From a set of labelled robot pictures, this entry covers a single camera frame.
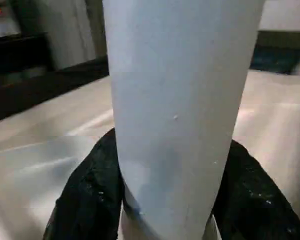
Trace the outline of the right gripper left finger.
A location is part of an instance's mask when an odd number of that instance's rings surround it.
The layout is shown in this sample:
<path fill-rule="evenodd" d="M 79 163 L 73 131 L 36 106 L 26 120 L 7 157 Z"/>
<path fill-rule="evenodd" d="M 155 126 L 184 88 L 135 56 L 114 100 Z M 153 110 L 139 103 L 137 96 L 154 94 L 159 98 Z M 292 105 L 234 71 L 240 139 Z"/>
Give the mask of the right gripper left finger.
<path fill-rule="evenodd" d="M 124 197 L 115 129 L 71 173 L 46 225 L 45 240 L 116 240 Z"/>

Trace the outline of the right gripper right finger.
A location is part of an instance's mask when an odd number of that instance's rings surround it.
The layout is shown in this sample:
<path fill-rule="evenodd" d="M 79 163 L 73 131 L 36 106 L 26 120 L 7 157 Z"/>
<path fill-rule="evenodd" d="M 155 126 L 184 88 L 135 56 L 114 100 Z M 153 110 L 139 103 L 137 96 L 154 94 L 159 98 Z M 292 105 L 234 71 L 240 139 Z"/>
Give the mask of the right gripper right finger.
<path fill-rule="evenodd" d="M 231 141 L 212 213 L 223 240 L 300 240 L 300 219 L 248 150 Z"/>

